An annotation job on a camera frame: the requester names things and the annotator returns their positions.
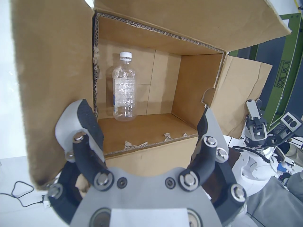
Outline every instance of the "plastic bottle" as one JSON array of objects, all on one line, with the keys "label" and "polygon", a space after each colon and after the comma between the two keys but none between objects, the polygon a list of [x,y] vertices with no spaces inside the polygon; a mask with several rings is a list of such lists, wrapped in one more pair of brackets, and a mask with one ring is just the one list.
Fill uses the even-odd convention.
[{"label": "plastic bottle", "polygon": [[130,121],[136,117],[136,79],[130,68],[132,53],[120,53],[121,65],[113,71],[114,117]]}]

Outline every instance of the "black wire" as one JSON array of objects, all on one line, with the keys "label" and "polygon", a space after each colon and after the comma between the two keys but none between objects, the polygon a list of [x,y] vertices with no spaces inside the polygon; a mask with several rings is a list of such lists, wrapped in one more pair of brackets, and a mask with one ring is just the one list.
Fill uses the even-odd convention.
[{"label": "black wire", "polygon": [[248,211],[246,212],[246,213],[248,213],[251,217],[253,217],[255,220],[257,220],[260,224],[262,224],[256,217],[254,217],[253,215],[254,215],[254,213],[253,214],[250,214]]},{"label": "black wire", "polygon": [[232,148],[235,151],[237,151],[237,152],[242,152],[243,150],[250,151],[250,152],[252,152],[252,153],[257,154],[258,156],[260,156],[266,163],[270,164],[270,160],[269,159],[265,158],[262,154],[258,153],[255,150],[249,149],[247,147],[239,147],[239,146],[233,146]]},{"label": "black wire", "polygon": [[[14,195],[14,190],[15,190],[15,188],[16,188],[16,184],[18,184],[18,183],[22,183],[22,184],[25,184],[25,185],[31,187],[31,191],[26,192],[25,194],[23,194],[23,195],[21,195],[21,196],[19,196],[19,197],[15,196],[15,195]],[[32,203],[32,204],[29,204],[29,205],[24,206],[23,203],[21,202],[20,198],[22,198],[23,196],[25,196],[25,195],[27,195],[27,194],[33,192],[34,189],[35,189],[35,188],[34,188],[33,186],[31,186],[31,185],[29,185],[29,184],[27,184],[27,183],[25,183],[25,182],[23,182],[23,181],[17,181],[17,182],[14,184],[14,188],[13,188],[11,194],[8,194],[8,193],[0,193],[0,195],[6,195],[6,196],[9,196],[9,197],[18,199],[18,201],[20,202],[20,204],[22,205],[22,207],[25,208],[25,207],[29,207],[29,206],[34,205],[34,204],[42,204],[42,203],[43,203],[43,200],[41,200],[41,201],[39,201],[39,202]]]}]

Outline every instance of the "white label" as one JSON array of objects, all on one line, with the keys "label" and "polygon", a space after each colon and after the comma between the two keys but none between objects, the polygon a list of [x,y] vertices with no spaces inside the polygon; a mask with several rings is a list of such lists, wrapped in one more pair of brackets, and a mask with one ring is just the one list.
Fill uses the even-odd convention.
[{"label": "white label", "polygon": [[135,103],[135,80],[116,78],[114,100],[115,107],[133,105]]}]

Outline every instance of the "white floor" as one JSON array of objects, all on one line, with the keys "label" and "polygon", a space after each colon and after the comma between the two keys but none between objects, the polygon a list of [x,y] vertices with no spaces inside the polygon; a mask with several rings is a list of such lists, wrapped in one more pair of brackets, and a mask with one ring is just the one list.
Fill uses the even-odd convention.
[{"label": "white floor", "polygon": [[[85,0],[93,6],[93,0]],[[293,0],[270,0],[279,14],[297,13]],[[22,180],[31,184],[26,160],[25,136],[22,125],[18,81],[14,67],[14,48],[10,27],[9,0],[0,0],[0,193],[11,193],[14,183]],[[19,185],[16,192],[26,191]],[[24,204],[41,200],[45,192],[34,191],[22,198]],[[53,212],[43,204],[22,208],[16,199],[0,195],[0,226],[66,226]]]}]

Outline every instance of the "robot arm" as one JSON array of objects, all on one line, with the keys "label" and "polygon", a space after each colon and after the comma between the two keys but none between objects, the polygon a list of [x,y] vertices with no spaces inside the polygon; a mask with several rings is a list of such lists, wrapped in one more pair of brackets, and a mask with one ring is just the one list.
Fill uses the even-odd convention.
[{"label": "robot arm", "polygon": [[[113,209],[187,209],[191,226],[225,226],[246,198],[236,183],[228,147],[211,111],[198,124],[198,142],[186,169],[174,168],[155,177],[139,177],[107,168],[103,133],[86,100],[67,107],[56,126],[56,138],[67,160],[59,180],[49,190],[56,213],[70,226],[109,226]],[[201,185],[215,171],[223,189],[212,204]],[[81,200],[75,183],[79,174],[92,185]]]}]

